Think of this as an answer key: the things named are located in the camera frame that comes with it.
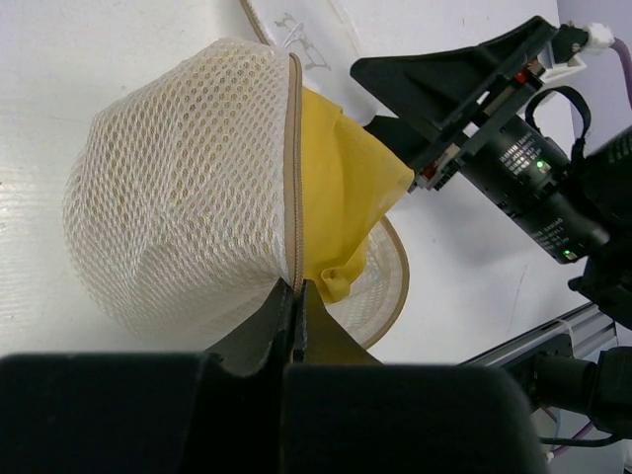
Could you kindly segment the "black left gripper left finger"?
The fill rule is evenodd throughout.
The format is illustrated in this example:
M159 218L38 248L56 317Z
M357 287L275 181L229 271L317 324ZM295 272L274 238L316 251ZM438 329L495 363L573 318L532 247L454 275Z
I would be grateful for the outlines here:
M215 347L1 360L5 473L275 473L294 298L277 283Z

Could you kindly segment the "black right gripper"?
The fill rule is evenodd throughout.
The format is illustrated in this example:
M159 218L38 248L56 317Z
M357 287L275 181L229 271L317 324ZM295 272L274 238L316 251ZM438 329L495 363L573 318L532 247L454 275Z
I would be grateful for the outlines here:
M537 107L554 95L590 116L577 90L546 88L528 70L556 33L535 16L474 46L361 58L351 76L397 117L377 115L363 129L414 166L417 186L439 190L463 175L567 264L603 247L610 233L580 190L586 138L580 135L565 153L535 122Z

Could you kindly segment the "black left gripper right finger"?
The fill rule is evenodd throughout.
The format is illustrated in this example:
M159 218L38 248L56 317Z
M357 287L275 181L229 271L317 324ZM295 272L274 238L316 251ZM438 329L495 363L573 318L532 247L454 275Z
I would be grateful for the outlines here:
M286 473L544 473L529 405L501 369L351 363L313 282L283 381Z

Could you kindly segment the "yellow bra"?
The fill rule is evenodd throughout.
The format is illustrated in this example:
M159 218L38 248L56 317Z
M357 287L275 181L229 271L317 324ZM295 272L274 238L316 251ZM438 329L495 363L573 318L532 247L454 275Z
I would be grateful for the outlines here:
M414 173L323 96L302 90L304 276L326 303L348 297L363 273L368 235Z

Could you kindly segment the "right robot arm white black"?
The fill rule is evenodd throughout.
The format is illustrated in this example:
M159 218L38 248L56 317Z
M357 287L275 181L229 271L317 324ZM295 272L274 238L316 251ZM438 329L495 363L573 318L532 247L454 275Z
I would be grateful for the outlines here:
M556 262L584 261L568 286L614 322L631 323L631 133L564 152L536 109L551 95L592 125L584 97L545 76L581 51L616 46L608 30L553 26L535 16L479 43L420 55L364 57L351 76L388 110L369 131L415 175L441 189L461 175ZM551 64L540 60L550 52Z

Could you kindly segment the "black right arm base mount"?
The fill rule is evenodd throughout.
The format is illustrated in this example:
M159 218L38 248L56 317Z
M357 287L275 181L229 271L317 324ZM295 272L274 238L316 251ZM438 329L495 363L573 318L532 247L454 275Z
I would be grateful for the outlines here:
M501 365L534 408L588 416L600 431L631 437L631 349L602 351L596 362L573 357L571 338L559 334Z

